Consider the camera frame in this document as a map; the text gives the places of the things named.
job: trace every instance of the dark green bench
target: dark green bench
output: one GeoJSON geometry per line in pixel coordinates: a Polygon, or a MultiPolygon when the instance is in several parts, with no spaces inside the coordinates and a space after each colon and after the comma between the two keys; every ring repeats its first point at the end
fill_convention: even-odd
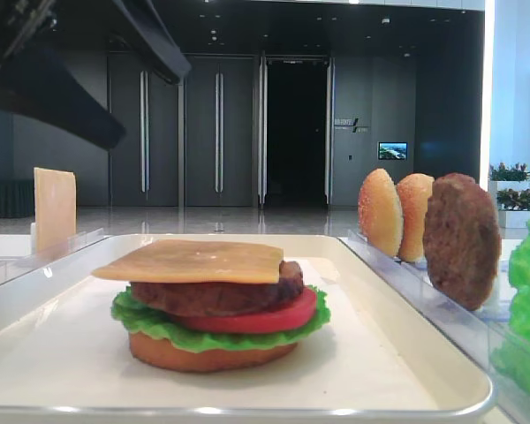
{"type": "Polygon", "coordinates": [[[0,181],[0,218],[26,218],[35,213],[34,181],[0,181]]]}

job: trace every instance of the ceiling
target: ceiling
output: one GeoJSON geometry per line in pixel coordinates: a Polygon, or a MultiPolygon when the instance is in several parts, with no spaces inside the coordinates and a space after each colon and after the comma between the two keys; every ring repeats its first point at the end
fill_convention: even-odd
{"type": "MultiPolygon", "coordinates": [[[[95,13],[100,1],[107,0],[60,0],[57,42],[105,46],[109,28],[95,13]]],[[[481,11],[365,4],[247,0],[154,0],[154,4],[186,53],[414,57],[440,49],[448,37],[460,32],[481,30],[484,20],[481,11]],[[390,23],[383,24],[385,18],[390,23]]]]}

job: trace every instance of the tiled floor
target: tiled floor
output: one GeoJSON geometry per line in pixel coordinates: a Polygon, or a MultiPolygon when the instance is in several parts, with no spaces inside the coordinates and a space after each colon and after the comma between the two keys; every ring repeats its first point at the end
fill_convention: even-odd
{"type": "MultiPolygon", "coordinates": [[[[33,218],[0,220],[0,234],[28,234],[33,218]]],[[[130,233],[276,233],[347,235],[358,226],[357,209],[255,208],[81,208],[78,230],[103,228],[130,233]]],[[[504,239],[523,239],[526,230],[502,230],[504,239]]]]}

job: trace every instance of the yellow cheese slice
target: yellow cheese slice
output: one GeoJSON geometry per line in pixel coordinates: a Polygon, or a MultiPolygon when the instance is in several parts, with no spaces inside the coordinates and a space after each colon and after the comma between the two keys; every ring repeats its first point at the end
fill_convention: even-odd
{"type": "Polygon", "coordinates": [[[93,272],[138,283],[276,284],[283,250],[252,243],[159,240],[93,272]]]}
{"type": "Polygon", "coordinates": [[[74,174],[34,168],[35,250],[66,244],[77,232],[77,188],[74,174]]]}

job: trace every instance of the red object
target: red object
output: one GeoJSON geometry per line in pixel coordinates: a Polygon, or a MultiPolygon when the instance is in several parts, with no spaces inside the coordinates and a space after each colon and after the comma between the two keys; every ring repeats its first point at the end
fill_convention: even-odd
{"type": "Polygon", "coordinates": [[[305,288],[290,304],[273,311],[238,316],[176,317],[188,329],[208,333],[267,334],[297,329],[309,322],[316,311],[316,292],[305,288]]]}

